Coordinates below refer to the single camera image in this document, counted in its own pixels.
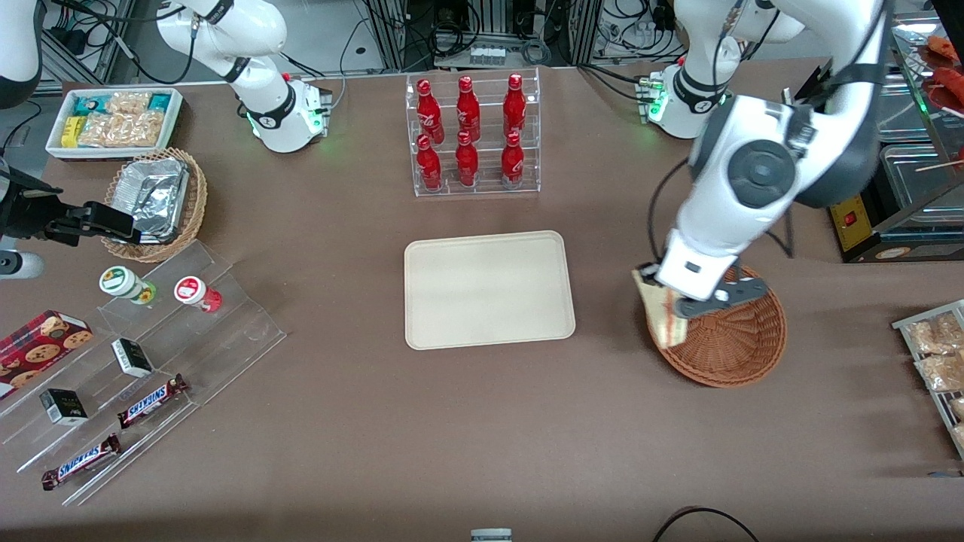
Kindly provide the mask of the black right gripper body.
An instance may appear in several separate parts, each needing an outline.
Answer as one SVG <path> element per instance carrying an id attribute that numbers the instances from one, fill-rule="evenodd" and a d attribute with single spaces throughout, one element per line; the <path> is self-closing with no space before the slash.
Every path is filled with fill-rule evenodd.
<path id="1" fill-rule="evenodd" d="M 44 231 L 46 198 L 44 192 L 7 192 L 1 206 L 2 236 L 47 240 Z"/>

